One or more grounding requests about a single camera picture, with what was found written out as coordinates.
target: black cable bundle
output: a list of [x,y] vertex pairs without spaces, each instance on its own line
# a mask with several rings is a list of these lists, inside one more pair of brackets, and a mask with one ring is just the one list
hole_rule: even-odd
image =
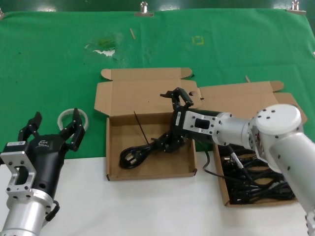
[[[224,176],[206,170],[210,163],[210,156],[204,146],[199,141],[197,142],[207,155],[207,163],[203,167],[204,171],[225,179],[231,204],[253,204],[262,199],[283,201],[295,199],[295,195],[283,175],[272,171],[267,163],[259,160],[256,156],[239,159],[243,164],[242,169],[238,167],[232,158],[223,161]],[[228,146],[227,148],[230,153],[234,152],[231,147]],[[262,178],[268,178],[270,181],[267,184],[256,182]]]
[[133,169],[142,164],[142,162],[152,153],[154,150],[161,149],[162,140],[165,139],[165,136],[169,133],[163,134],[158,139],[154,139],[153,142],[149,143],[146,136],[145,139],[148,144],[129,147],[123,150],[120,153],[120,167],[124,169]]

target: white table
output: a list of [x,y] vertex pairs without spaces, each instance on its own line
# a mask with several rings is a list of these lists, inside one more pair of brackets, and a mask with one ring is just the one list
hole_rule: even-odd
[[[109,182],[104,158],[66,160],[55,197],[61,210],[41,236],[307,235],[299,204],[226,208],[217,177],[202,171],[205,162],[198,153],[195,177]],[[1,166],[0,229],[10,176]]]

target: robotic arm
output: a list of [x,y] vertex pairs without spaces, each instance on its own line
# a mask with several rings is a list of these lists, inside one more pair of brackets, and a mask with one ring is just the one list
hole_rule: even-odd
[[[161,96],[172,99],[171,130],[175,136],[243,146],[255,151],[273,171],[282,173],[307,213],[309,235],[315,236],[315,144],[304,134],[301,114],[295,106],[273,105],[246,120],[225,112],[190,109],[193,102],[182,88]],[[237,156],[232,158],[242,168]]]
[[[39,236],[59,211],[54,197],[64,156],[69,150],[78,150],[85,134],[78,109],[74,109],[72,119],[59,134],[39,135],[42,117],[37,112],[20,130],[18,141],[4,147],[0,162],[12,177],[6,189],[9,214],[0,236]],[[28,142],[31,135],[34,139]]]

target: open cardboard box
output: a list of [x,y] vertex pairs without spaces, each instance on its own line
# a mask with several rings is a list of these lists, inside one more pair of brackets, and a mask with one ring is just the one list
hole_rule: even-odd
[[[161,93],[177,87],[196,92],[196,82],[183,80],[192,74],[189,68],[104,69],[102,76],[110,82],[97,85],[94,108],[107,118],[106,163],[108,180],[192,177],[196,174],[194,141],[178,151],[153,152],[137,168],[120,168],[120,153],[132,146],[145,145],[137,114],[148,140],[169,130],[173,113],[172,100]],[[194,107],[201,106],[198,96],[192,96]]]
[[[284,85],[280,81],[200,88],[200,93],[204,98],[202,108],[205,110],[230,112],[235,117],[251,119],[258,111],[268,106],[278,103],[292,104],[300,110],[302,121],[305,123],[307,121],[307,117],[293,98],[292,94],[277,92],[283,88]],[[213,151],[217,173],[219,175],[223,175],[221,165],[221,158],[223,158],[223,156],[220,155],[217,145],[214,146]],[[278,206],[295,202],[295,200],[278,201],[273,199],[264,199],[251,205],[233,205],[230,204],[225,180],[223,178],[218,179],[223,204],[227,207]]]
[[[108,180],[192,177],[196,174],[194,141],[171,154],[152,153],[135,169],[124,170],[119,166],[121,151],[146,144],[134,112],[148,140],[169,130],[172,102],[160,97],[168,90],[181,87],[187,93],[191,92],[193,108],[230,112],[239,118],[251,118],[257,111],[277,103],[298,107],[290,93],[274,93],[284,87],[279,81],[198,88],[196,82],[183,80],[191,76],[189,68],[104,69],[101,74],[109,81],[97,85],[94,108],[109,116],[106,130]],[[219,174],[222,174],[216,150],[215,161]],[[223,203],[228,205],[225,181],[219,179],[219,183]]]

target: green tablecloth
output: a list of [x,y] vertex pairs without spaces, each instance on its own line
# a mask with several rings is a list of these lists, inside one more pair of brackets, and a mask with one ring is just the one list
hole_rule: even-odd
[[[132,29],[136,39],[131,36]],[[93,52],[112,49],[112,57]],[[58,115],[84,110],[90,127],[78,152],[105,155],[106,116],[94,110],[104,68],[190,67],[198,86],[281,80],[315,140],[315,39],[305,16],[272,9],[156,12],[16,12],[0,21],[0,147],[40,111],[40,134],[57,133]]]

